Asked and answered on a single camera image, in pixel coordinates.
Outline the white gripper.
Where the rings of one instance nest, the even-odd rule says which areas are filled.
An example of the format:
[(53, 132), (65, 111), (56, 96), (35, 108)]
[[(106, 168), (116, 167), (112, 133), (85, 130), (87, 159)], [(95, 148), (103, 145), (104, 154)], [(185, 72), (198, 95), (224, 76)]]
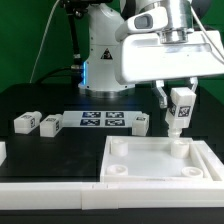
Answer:
[(199, 76), (224, 73), (224, 50), (217, 31), (195, 31), (189, 6), (150, 6), (115, 32), (115, 77), (121, 84), (149, 81), (161, 109), (168, 106), (164, 81), (188, 78), (195, 92)]

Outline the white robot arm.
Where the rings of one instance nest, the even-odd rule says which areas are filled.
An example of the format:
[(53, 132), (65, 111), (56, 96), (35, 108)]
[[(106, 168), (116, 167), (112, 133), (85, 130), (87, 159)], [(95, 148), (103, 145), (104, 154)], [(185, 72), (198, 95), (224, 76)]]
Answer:
[(87, 60), (73, 37), (79, 88), (97, 97), (114, 97), (151, 82), (160, 106), (168, 106), (163, 82), (224, 74), (224, 48), (216, 30), (206, 30), (195, 11), (211, 0), (59, 0), (69, 18), (89, 16)]

